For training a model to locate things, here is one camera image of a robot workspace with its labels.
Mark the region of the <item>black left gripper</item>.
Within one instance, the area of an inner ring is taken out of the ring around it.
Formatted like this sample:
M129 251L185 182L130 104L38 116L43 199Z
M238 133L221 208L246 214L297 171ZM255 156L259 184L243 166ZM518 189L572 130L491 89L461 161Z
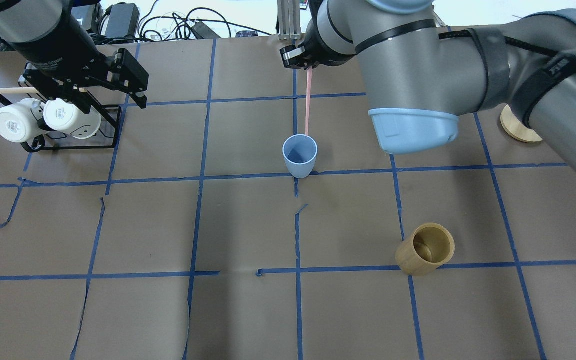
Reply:
M66 101L83 114L90 114L91 108L101 109L101 104L89 91L91 87L122 92L129 95L138 108L147 108L149 73L126 48L119 48L114 55L99 54L64 74L41 70L38 65L31 64L23 72L23 79L47 100Z

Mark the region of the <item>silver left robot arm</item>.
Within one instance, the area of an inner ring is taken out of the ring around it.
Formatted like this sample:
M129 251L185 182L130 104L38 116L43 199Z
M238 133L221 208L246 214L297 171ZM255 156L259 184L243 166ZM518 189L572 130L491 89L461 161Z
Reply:
M101 53L71 13L71 0L0 0L0 38L29 63L23 77L48 100L88 114L102 105L86 92L103 87L147 106L149 74L125 48Z

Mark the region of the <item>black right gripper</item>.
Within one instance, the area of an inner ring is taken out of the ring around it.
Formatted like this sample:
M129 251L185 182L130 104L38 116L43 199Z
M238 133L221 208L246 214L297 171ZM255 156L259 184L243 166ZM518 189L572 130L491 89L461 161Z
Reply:
M355 57L355 54L341 54L330 48L319 32L317 21L312 20L307 27L304 41L298 46L292 44L281 48L280 56L284 68L315 69L320 65L335 68Z

